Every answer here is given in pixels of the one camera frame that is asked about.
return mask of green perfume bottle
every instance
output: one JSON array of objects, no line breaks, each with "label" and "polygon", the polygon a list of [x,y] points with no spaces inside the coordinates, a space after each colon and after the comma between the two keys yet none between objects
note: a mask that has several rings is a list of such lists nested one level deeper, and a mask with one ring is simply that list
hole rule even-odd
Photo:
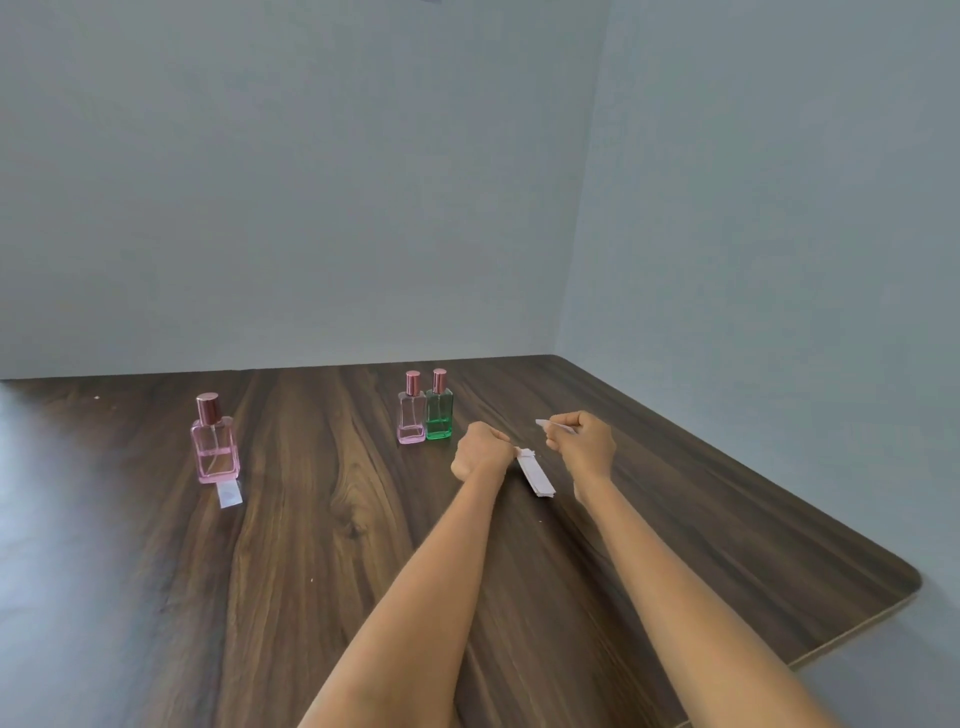
[{"label": "green perfume bottle", "polygon": [[426,439],[453,434],[453,393],[446,388],[446,369],[433,370],[433,389],[426,393]]}]

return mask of glass bottle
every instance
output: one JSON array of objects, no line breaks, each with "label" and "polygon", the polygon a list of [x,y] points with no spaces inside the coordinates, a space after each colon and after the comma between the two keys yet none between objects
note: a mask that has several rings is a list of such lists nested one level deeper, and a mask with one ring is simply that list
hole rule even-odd
[{"label": "glass bottle", "polygon": [[433,389],[426,393],[426,439],[453,434],[453,393],[446,388],[446,369],[433,370]]},{"label": "glass bottle", "polygon": [[190,428],[197,457],[197,477],[202,483],[233,480],[240,473],[233,418],[220,412],[220,397],[207,392],[197,397],[200,419]]},{"label": "glass bottle", "polygon": [[401,445],[423,442],[426,439],[426,427],[423,426],[426,395],[420,391],[420,372],[407,372],[407,389],[398,396],[396,438]]}]

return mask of table surface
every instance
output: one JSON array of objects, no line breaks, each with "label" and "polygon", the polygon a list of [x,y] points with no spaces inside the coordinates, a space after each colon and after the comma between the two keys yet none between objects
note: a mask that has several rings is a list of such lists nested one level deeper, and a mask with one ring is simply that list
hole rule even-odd
[{"label": "table surface", "polygon": [[[295,726],[453,498],[478,419],[536,449],[558,494],[508,473],[464,728],[685,721],[537,417],[609,422],[627,498],[790,664],[920,588],[897,556],[558,357],[413,366],[449,370],[452,441],[396,443],[410,364],[0,383],[0,724]],[[210,390],[243,468],[246,502],[223,511],[188,436]]]}]

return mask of gray wall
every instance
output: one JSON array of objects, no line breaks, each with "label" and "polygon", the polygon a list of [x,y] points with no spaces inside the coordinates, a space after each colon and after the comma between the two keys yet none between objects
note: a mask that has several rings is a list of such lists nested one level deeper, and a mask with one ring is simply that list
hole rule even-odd
[{"label": "gray wall", "polygon": [[614,0],[559,352],[924,573],[804,670],[960,725],[960,7]]},{"label": "gray wall", "polygon": [[0,377],[552,351],[606,20],[5,0]]}]

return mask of hand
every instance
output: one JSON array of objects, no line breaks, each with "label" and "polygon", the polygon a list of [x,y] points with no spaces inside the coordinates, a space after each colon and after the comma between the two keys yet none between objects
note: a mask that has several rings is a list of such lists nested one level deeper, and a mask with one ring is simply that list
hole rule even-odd
[{"label": "hand", "polygon": [[457,454],[450,471],[458,480],[466,480],[477,468],[490,467],[505,473],[517,454],[510,438],[487,423],[472,423],[457,443]]},{"label": "hand", "polygon": [[[546,445],[564,457],[566,469],[573,476],[574,495],[583,503],[585,489],[610,480],[613,453],[616,452],[610,426],[589,412],[554,415],[550,423],[543,428]],[[571,435],[553,423],[573,427],[577,434]]]}]

